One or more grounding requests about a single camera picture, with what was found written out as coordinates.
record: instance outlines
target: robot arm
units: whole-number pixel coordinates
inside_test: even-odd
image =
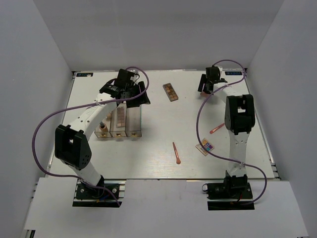
[[[100,122],[112,112],[119,103],[100,104],[102,101],[128,99],[145,90],[144,82],[135,84],[137,73],[121,69],[116,79],[110,80],[96,97],[96,105],[87,108],[82,115],[69,125],[59,125],[55,131],[55,156],[70,166],[84,181],[94,186],[103,186],[104,178],[90,162],[92,152],[88,140]],[[146,92],[127,101],[127,108],[150,104]]]
[[[227,85],[227,82],[220,78],[221,72],[222,67],[206,68],[206,74],[202,75],[198,91],[210,94]],[[250,94],[242,95],[231,86],[223,88],[215,95],[226,103],[224,121],[230,137],[229,157],[241,162],[241,164],[229,162],[224,179],[226,193],[233,195],[240,193],[247,187],[248,177],[244,163],[248,137],[255,125],[253,96]]]

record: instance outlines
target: white wall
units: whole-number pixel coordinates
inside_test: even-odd
[[[34,0],[71,70],[248,66],[283,0]]]
[[[317,238],[316,12],[317,1],[285,0],[249,67],[278,171],[290,181],[312,238]]]
[[[0,32],[0,236],[17,238],[42,175],[32,157],[33,131],[65,106],[72,76],[32,0],[2,0]],[[44,166],[60,121],[55,117],[40,131],[36,145]]]

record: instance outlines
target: eyeshadow palette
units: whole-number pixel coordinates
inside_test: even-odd
[[[164,84],[163,88],[171,102],[178,100],[178,96],[170,83]]]
[[[117,127],[125,126],[125,107],[117,108]]]
[[[207,149],[208,151],[211,151],[214,149],[214,146],[206,140],[206,138],[202,139],[202,144],[204,146],[205,149]],[[202,146],[200,144],[196,145],[196,148],[203,153],[203,155],[207,156],[208,152],[206,150],[204,150],[202,148]]]

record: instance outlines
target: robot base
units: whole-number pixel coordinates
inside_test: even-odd
[[[107,192],[96,197],[92,196],[83,184],[79,183],[77,185],[73,207],[118,207],[116,201]],[[119,197],[120,185],[118,183],[105,183],[104,187],[112,191],[121,204],[121,198]]]
[[[242,192],[230,196],[224,183],[207,183],[208,210],[254,210],[254,203],[245,205],[253,198],[250,184]]]

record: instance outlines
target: blue label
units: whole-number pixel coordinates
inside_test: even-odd
[[[226,75],[242,75],[242,72],[240,71],[225,71]]]

